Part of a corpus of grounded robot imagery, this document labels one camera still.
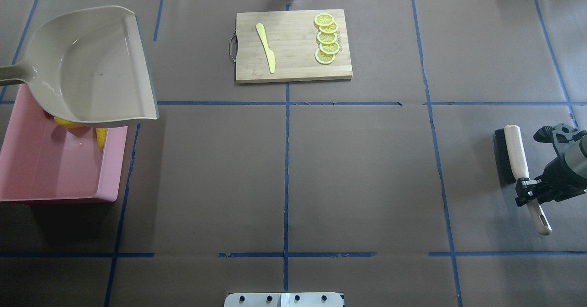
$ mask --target table surface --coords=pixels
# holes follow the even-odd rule
[[[0,0],[0,65],[45,21],[136,12],[161,117],[130,127],[113,204],[0,204],[0,305],[579,306],[587,199],[540,236],[493,131],[587,127],[587,0]],[[345,10],[351,81],[237,85],[237,12]],[[0,94],[0,140],[16,87]]]

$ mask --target wooden cutting board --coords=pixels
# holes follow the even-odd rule
[[[322,65],[314,58],[319,32],[314,17],[329,13],[338,23],[340,51],[335,60]],[[269,48],[275,53],[275,73],[269,65],[256,24],[265,26]],[[277,12],[246,12],[237,14],[237,72],[239,84],[286,81],[351,79],[349,39],[346,34],[344,10],[300,10]]]

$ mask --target pink bin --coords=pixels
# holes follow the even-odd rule
[[[92,128],[67,130],[21,85],[0,151],[0,201],[22,204],[113,202],[127,127],[109,128],[104,152]]]

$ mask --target beige dustpan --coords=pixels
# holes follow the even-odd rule
[[[24,59],[0,67],[0,85],[27,83],[39,105],[90,127],[120,127],[159,117],[135,14],[101,6],[42,25]]]

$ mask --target white brush handle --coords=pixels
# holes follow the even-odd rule
[[[508,148],[509,165],[512,168],[512,173],[514,174],[515,179],[530,177],[520,127],[516,125],[507,125],[504,128],[504,132],[505,144]],[[550,234],[552,228],[548,223],[547,216],[544,214],[543,208],[538,203],[538,200],[532,200],[528,202],[526,206],[528,207],[530,217],[532,217],[537,232],[543,236]]]

